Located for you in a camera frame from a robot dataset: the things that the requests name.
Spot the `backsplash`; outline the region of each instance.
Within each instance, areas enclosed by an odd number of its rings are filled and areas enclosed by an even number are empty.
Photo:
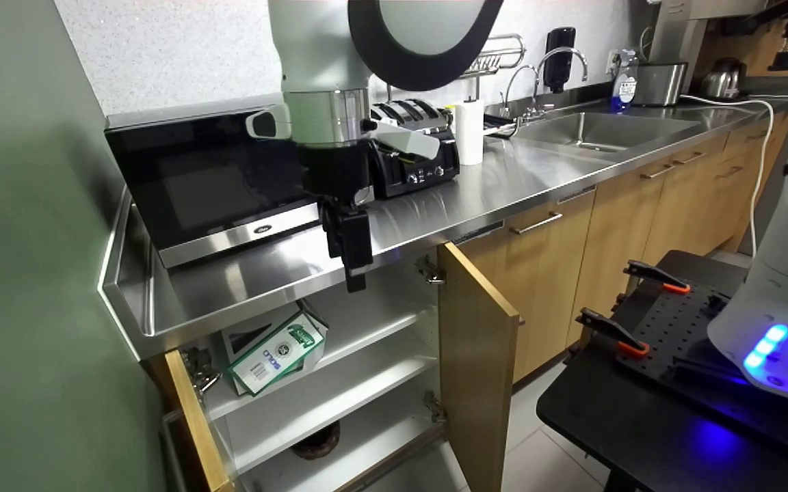
[[[115,123],[168,113],[248,109],[280,98],[280,59],[268,30],[268,0],[57,0],[104,116]],[[609,60],[633,46],[646,0],[506,0],[497,33],[520,33],[528,63],[553,29],[579,29],[590,83],[609,83]],[[502,102],[512,71],[487,76],[483,97]],[[466,83],[423,93],[434,104],[464,102]],[[512,97],[532,93],[523,71]]]

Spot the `cabinet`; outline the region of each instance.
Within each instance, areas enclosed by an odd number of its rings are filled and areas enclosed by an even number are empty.
[[[527,318],[514,346],[514,384],[565,354],[584,262],[595,191],[532,209],[464,243]]]
[[[670,164],[650,164],[598,189],[574,316],[584,307],[610,316],[617,295],[628,288],[621,269],[643,258],[668,172]],[[581,335],[584,328],[569,324],[569,340]]]
[[[472,489],[499,489],[523,318],[458,247],[442,247],[439,269],[442,288],[410,269],[387,269],[393,275],[375,275],[387,279],[371,279],[361,295],[309,298],[330,324],[326,355],[264,396],[235,396],[220,384],[201,403],[182,351],[156,361],[164,396],[182,413],[194,486],[358,486],[445,433]],[[423,403],[428,392],[439,394],[442,424]],[[289,451],[335,421],[343,426],[338,460],[302,462]]]
[[[751,204],[756,182],[762,187],[774,172],[780,152],[788,135],[788,116],[782,116],[770,139],[767,168],[762,172],[762,143],[767,135],[767,120],[730,131],[722,153],[711,158],[711,168],[703,172],[706,189],[706,217],[703,217],[703,243],[710,249],[739,249],[747,232]]]
[[[714,157],[726,148],[726,138],[706,146],[678,152],[662,164],[662,197],[651,219],[643,261],[658,266],[670,249],[710,254],[711,243],[703,232],[710,212],[706,172],[714,172]]]

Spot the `white cabinet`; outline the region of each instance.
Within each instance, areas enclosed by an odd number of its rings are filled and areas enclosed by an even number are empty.
[[[442,288],[398,266],[373,275],[365,294],[306,298],[330,325],[326,354],[260,396],[220,384],[201,403],[183,355],[168,354],[160,376],[183,415],[194,486],[349,489],[445,436],[472,489],[499,489],[520,316],[458,247],[442,247],[439,269]],[[338,421],[330,458],[291,451]]]

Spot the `wall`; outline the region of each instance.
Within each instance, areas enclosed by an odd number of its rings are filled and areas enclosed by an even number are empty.
[[[280,91],[268,33],[268,0],[57,0],[94,91],[115,120],[183,107],[264,104]],[[528,60],[546,52],[553,29],[574,26],[592,76],[606,83],[609,59],[633,46],[643,0],[506,0],[497,33],[523,33]],[[484,83],[499,102],[512,71]],[[532,91],[523,75],[514,97]],[[434,97],[461,102],[466,85]]]
[[[0,489],[164,489],[160,396],[97,294],[101,123],[56,4],[0,0]]]

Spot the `cabinet handle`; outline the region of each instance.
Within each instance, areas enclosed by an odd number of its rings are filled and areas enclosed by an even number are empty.
[[[539,219],[539,223],[535,223],[535,225],[528,225],[528,227],[509,227],[514,236],[528,236],[528,232],[535,232],[535,230],[543,230],[543,227],[551,227],[551,225],[555,225],[555,223],[561,223],[565,219],[565,214],[551,214],[547,219]]]
[[[651,175],[640,175],[643,182],[658,182],[658,178],[662,178],[662,175],[668,175],[668,172],[673,172],[673,168],[662,168],[662,171],[658,171],[658,172],[651,172]]]
[[[726,178],[730,178],[730,175],[739,175],[743,171],[747,171],[747,168],[730,168],[729,172],[718,175],[718,182],[726,182]]]

